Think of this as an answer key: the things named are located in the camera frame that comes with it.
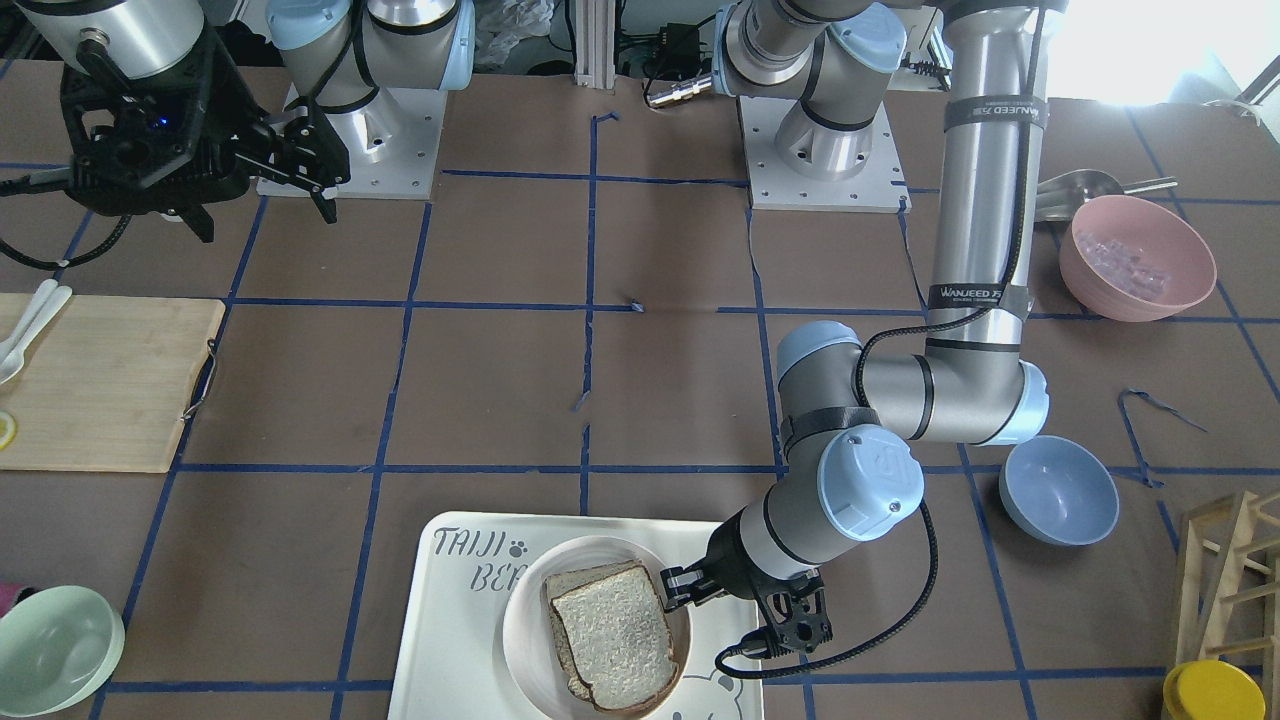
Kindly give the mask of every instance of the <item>bread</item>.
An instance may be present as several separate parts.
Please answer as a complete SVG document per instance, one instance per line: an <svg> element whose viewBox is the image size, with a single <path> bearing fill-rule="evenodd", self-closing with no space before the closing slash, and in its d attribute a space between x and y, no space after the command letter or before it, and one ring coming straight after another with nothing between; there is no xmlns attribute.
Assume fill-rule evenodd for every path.
<svg viewBox="0 0 1280 720"><path fill-rule="evenodd" d="M671 629L639 561L545 582L557 656L575 697L612 714L657 706L676 683Z"/></svg>

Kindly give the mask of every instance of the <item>lemon slice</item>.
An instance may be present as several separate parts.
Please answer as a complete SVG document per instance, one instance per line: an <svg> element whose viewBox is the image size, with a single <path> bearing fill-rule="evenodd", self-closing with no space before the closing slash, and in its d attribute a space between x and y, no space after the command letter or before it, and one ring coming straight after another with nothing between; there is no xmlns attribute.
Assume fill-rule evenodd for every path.
<svg viewBox="0 0 1280 720"><path fill-rule="evenodd" d="M13 415L0 410L0 450L9 447L14 436L18 434L18 420Z"/></svg>

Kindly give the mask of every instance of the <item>wooden cutting board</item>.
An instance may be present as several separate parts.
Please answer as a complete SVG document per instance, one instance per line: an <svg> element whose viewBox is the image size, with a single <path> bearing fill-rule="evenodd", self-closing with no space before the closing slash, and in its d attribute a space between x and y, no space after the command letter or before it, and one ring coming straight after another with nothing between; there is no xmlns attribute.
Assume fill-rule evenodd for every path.
<svg viewBox="0 0 1280 720"><path fill-rule="evenodd" d="M0 338L31 300L0 293ZM0 469L165 473L209 359L218 300L77 295L0 384L18 436Z"/></svg>

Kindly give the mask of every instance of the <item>plastic bag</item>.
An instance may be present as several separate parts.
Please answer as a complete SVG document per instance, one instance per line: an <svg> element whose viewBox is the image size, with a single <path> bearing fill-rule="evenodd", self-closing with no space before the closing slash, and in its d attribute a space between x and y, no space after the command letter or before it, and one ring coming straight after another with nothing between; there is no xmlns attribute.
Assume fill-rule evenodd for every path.
<svg viewBox="0 0 1280 720"><path fill-rule="evenodd" d="M552 31L554 0L475 0L476 60L481 69L497 69L511 49L526 37L545 37Z"/></svg>

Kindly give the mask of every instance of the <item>pink object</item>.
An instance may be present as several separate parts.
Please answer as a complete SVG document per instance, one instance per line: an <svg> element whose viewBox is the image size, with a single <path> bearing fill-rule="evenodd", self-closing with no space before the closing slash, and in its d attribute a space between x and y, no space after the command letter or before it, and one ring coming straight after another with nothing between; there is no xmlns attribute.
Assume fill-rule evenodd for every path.
<svg viewBox="0 0 1280 720"><path fill-rule="evenodd" d="M1128 195L1097 197L1076 210L1059 266L1076 300L1126 323L1180 313L1217 282L1213 254L1194 228Z"/></svg>
<svg viewBox="0 0 1280 720"><path fill-rule="evenodd" d="M22 583L0 583L0 618L4 618L6 612L13 610L13 606L18 605L19 600L26 600L35 591L36 588Z"/></svg>

